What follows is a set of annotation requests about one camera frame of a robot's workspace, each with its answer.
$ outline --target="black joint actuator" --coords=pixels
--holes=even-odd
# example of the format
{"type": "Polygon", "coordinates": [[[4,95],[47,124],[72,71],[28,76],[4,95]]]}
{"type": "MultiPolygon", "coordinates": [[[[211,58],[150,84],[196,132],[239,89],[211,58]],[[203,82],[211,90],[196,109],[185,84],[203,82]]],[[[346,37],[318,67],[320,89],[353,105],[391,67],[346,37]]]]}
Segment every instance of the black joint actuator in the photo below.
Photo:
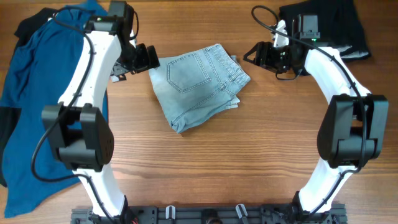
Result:
{"type": "Polygon", "coordinates": [[[258,42],[243,56],[243,60],[278,74],[285,73],[290,69],[289,47],[277,49],[271,42],[258,42]],[[256,53],[256,56],[254,59],[249,59],[253,53],[256,53]]]}
{"type": "MultiPolygon", "coordinates": [[[[368,95],[363,102],[366,108],[367,139],[362,166],[380,155],[389,107],[386,97],[382,95],[368,95]]],[[[363,127],[353,126],[355,120],[363,120],[358,98],[333,96],[317,138],[319,155],[328,161],[331,168],[359,166],[363,127]]]]}
{"type": "Polygon", "coordinates": [[[300,40],[319,39],[321,33],[318,32],[318,16],[314,14],[300,14],[293,20],[292,33],[298,35],[300,40]]]}
{"type": "MultiPolygon", "coordinates": [[[[62,104],[45,106],[42,112],[44,128],[51,127],[66,109],[62,104]]],[[[113,155],[112,131],[100,109],[91,105],[71,107],[50,132],[48,140],[54,158],[70,170],[84,168],[100,172],[113,155]]]]}
{"type": "Polygon", "coordinates": [[[117,35],[122,51],[115,66],[121,65],[123,70],[139,73],[160,64],[154,46],[147,48],[145,44],[139,44],[134,47],[130,43],[134,15],[136,12],[126,1],[111,1],[108,15],[91,16],[85,24],[85,32],[103,31],[117,35]]]}

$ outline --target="back pocket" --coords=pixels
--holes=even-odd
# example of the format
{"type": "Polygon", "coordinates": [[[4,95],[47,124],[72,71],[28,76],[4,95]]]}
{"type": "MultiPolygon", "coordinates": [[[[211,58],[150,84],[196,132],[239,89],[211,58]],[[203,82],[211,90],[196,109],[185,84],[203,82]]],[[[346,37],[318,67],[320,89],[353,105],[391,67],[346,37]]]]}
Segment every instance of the back pocket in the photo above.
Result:
{"type": "Polygon", "coordinates": [[[167,82],[186,93],[211,81],[197,54],[188,54],[167,64],[167,82]]]}

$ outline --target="blue shirt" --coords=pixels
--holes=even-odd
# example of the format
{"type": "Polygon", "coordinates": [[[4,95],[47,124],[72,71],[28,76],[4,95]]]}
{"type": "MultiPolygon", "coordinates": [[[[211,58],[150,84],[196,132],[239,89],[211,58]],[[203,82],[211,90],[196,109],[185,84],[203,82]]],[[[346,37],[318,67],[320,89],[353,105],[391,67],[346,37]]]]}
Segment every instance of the blue shirt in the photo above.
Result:
{"type": "MultiPolygon", "coordinates": [[[[106,15],[94,0],[78,6],[93,10],[96,15],[106,15]]],[[[89,16],[87,12],[66,10],[60,12],[57,19],[82,29],[89,16]]],[[[57,104],[72,79],[82,49],[81,34],[50,20],[26,45],[19,47],[12,58],[0,105],[21,108],[22,111],[2,160],[9,188],[4,211],[6,218],[31,212],[48,196],[78,182],[77,178],[57,183],[41,182],[32,175],[30,160],[45,131],[41,112],[45,105],[57,104]]],[[[103,111],[107,118],[106,106],[103,111]]],[[[50,179],[72,173],[53,158],[48,141],[41,147],[35,164],[37,173],[50,179]]]]}

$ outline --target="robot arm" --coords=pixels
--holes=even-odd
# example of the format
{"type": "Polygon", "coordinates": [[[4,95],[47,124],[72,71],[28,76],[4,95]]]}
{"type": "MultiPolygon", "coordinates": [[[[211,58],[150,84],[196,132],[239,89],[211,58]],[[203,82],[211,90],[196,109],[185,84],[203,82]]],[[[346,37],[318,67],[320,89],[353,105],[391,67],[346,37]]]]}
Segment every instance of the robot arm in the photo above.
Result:
{"type": "MultiPolygon", "coordinates": [[[[274,43],[257,43],[244,56],[244,60],[274,72],[279,80],[283,79],[279,78],[278,74],[287,72],[290,68],[293,68],[295,78],[299,75],[312,75],[329,104],[317,139],[321,158],[307,185],[296,193],[292,203],[297,208],[296,214],[292,215],[293,220],[310,221],[313,214],[329,211],[334,197],[353,172],[359,171],[368,160],[375,159],[379,155],[386,125],[388,101],[384,96],[372,95],[355,79],[344,65],[338,50],[324,47],[328,43],[318,41],[321,40],[321,34],[318,32],[316,15],[298,15],[294,20],[292,31],[295,37],[299,37],[296,39],[286,35],[284,21],[279,21],[274,26],[275,30],[259,21],[254,15],[254,10],[259,7],[270,11],[264,6],[256,6],[252,9],[252,16],[274,34],[274,43]],[[309,50],[308,46],[311,45],[319,47],[330,57],[317,49],[309,50]],[[254,59],[248,59],[248,56],[254,52],[256,53],[254,59]],[[363,114],[362,102],[358,102],[359,96],[347,76],[354,83],[365,104],[364,115],[367,125],[363,127],[351,127],[353,120],[363,120],[363,114]],[[361,133],[364,131],[367,139],[362,154],[361,133]]],[[[321,216],[318,215],[312,221],[321,220],[321,216]]]]}
{"type": "MultiPolygon", "coordinates": [[[[90,17],[85,32],[93,43],[94,57],[88,76],[80,96],[48,136],[54,158],[62,161],[74,174],[90,177],[95,186],[93,188],[85,178],[79,177],[93,204],[91,217],[95,223],[110,223],[107,215],[112,217],[114,223],[132,223],[133,219],[109,164],[114,138],[101,111],[109,77],[115,70],[139,73],[159,66],[153,46],[136,46],[136,40],[130,40],[133,14],[133,8],[126,2],[113,1],[107,16],[90,17]],[[80,130],[69,128],[69,124],[75,122],[81,124],[80,130]],[[108,214],[104,213],[99,202],[108,214]]],[[[87,68],[90,51],[89,42],[84,38],[83,51],[68,88],[59,98],[58,105],[46,106],[43,110],[46,129],[72,102],[87,68]]]]}

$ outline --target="denim shorts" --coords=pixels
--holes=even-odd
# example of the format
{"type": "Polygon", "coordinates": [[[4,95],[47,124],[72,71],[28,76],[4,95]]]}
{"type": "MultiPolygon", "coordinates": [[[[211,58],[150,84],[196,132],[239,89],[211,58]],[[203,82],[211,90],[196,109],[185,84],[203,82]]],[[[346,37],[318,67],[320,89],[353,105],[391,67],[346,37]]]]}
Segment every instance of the denim shorts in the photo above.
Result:
{"type": "Polygon", "coordinates": [[[220,44],[159,62],[160,67],[149,70],[150,80],[177,133],[237,107],[236,94],[250,81],[220,44]]]}

